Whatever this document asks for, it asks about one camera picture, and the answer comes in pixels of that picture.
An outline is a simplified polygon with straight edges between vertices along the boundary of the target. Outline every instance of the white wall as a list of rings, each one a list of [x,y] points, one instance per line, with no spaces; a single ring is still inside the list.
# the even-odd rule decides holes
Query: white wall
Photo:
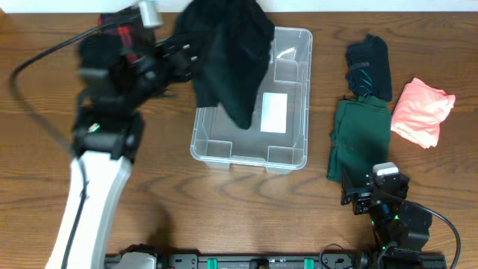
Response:
[[[135,0],[0,0],[7,13],[114,12]],[[190,0],[159,0],[162,12],[180,12]],[[265,11],[478,11],[472,0],[258,0]]]

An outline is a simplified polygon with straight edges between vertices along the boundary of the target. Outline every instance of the gray plastic bin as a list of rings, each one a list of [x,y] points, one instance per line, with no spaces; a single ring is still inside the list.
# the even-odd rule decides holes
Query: gray plastic bin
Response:
[[[191,155],[210,167],[230,164],[289,173],[305,166],[312,34],[277,27],[269,69],[258,90],[252,126],[239,129],[222,106],[198,108]]]

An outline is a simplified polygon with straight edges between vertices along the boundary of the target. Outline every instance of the wooden tabletop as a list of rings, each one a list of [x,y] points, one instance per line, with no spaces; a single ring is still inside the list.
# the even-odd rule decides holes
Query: wooden tabletop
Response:
[[[462,237],[458,268],[478,265],[478,13],[270,13],[277,26],[314,35],[308,163],[289,175],[263,168],[207,167],[190,155],[195,96],[190,84],[172,99],[142,107],[147,122],[121,196],[108,252],[150,243],[202,253],[318,253],[327,244],[364,249],[370,217],[341,206],[341,186],[326,180],[338,100],[347,92],[347,45],[377,34],[389,48],[394,99],[418,77],[456,95],[436,148],[392,133],[389,161],[412,179],[409,200],[448,217]],[[164,14],[166,36],[175,14]],[[0,22],[0,268],[43,268],[69,190],[70,157],[13,102],[7,78],[39,52],[92,28],[97,15],[8,15]],[[70,46],[19,77],[27,100],[69,136],[82,84]],[[448,264],[455,238],[434,218],[427,251]]]

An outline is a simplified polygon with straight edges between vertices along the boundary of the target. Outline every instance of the pink cloth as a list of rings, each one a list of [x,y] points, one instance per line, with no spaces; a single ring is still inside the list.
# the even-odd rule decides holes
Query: pink cloth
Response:
[[[405,85],[391,118],[391,130],[424,149],[436,146],[440,123],[455,103],[454,95],[432,88],[418,78]]]

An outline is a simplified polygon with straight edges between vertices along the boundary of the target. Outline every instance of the white paper label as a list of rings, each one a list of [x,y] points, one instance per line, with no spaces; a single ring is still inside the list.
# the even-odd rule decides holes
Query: white paper label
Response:
[[[262,97],[261,132],[285,133],[287,94],[264,93]]]

